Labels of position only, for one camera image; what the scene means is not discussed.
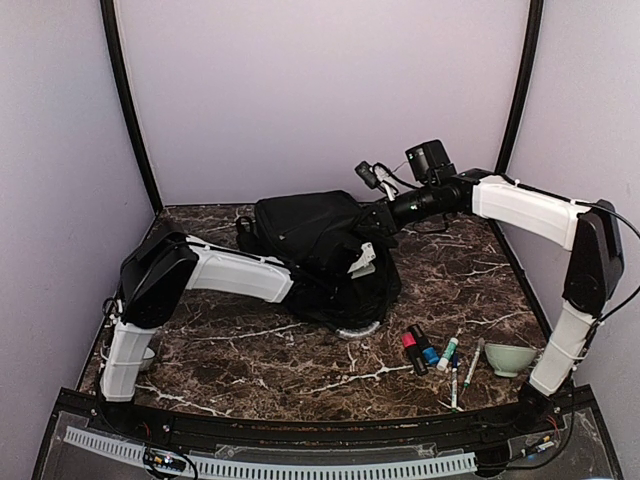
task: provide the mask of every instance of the blue cap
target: blue cap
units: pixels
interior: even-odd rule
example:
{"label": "blue cap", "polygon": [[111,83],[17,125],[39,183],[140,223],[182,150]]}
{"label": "blue cap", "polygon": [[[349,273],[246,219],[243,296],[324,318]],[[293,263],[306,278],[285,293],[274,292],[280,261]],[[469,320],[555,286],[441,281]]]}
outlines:
{"label": "blue cap", "polygon": [[440,361],[440,357],[438,357],[436,349],[433,347],[425,348],[422,351],[422,355],[424,356],[424,359],[427,361],[427,363],[429,363],[429,365],[437,365]]}

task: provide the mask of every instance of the marble table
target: marble table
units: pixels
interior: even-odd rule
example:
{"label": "marble table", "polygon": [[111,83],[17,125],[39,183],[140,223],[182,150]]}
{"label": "marble table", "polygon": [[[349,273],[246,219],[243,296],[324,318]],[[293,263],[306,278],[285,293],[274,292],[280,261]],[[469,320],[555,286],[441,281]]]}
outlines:
{"label": "marble table", "polygon": [[[251,206],[169,207],[170,218],[204,240],[235,246],[234,220]],[[303,323],[281,305],[190,291],[152,340],[157,361],[141,374],[136,402],[202,415],[289,421],[381,420],[441,414],[451,374],[413,374],[401,335],[418,323],[442,352],[460,345],[462,383],[478,338],[541,348],[545,339],[489,225],[459,216],[446,233],[405,228],[393,251],[403,290],[373,336],[345,341]],[[96,350],[81,384],[93,391]],[[515,402],[526,373],[493,374],[483,356],[460,398],[465,411]]]}

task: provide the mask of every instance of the red cap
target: red cap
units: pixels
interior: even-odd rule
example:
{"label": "red cap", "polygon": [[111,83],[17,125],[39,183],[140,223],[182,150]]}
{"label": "red cap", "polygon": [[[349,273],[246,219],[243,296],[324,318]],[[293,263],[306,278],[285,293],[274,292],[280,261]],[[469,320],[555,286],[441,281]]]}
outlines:
{"label": "red cap", "polygon": [[409,348],[415,344],[416,339],[413,338],[413,335],[411,335],[410,333],[405,333],[402,335],[402,345],[404,345],[404,348]]}

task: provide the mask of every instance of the white wall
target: white wall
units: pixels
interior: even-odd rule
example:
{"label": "white wall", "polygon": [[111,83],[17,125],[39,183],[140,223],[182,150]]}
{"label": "white wall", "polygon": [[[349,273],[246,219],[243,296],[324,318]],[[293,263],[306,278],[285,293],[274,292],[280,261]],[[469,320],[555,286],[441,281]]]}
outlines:
{"label": "white wall", "polygon": [[22,480],[152,212],[99,2],[0,4],[0,456]]}
{"label": "white wall", "polygon": [[432,138],[460,169],[492,169],[528,4],[119,0],[164,202],[334,188],[375,198],[353,168],[396,166]]}
{"label": "white wall", "polygon": [[[509,173],[544,189],[611,200],[640,225],[640,3],[547,2],[531,90]],[[508,238],[550,318],[568,255],[513,229]],[[612,304],[640,282],[638,240]],[[626,478],[640,471],[640,303],[612,317],[577,378],[591,383]]]}

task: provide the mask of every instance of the green bowl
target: green bowl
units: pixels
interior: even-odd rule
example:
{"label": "green bowl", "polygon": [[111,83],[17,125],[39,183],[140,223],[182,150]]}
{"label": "green bowl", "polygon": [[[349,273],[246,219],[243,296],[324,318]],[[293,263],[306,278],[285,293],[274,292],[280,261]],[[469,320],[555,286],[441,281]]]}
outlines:
{"label": "green bowl", "polygon": [[538,354],[538,351],[533,348],[497,343],[486,343],[484,351],[495,374],[508,378],[516,377],[519,372],[531,365]]}

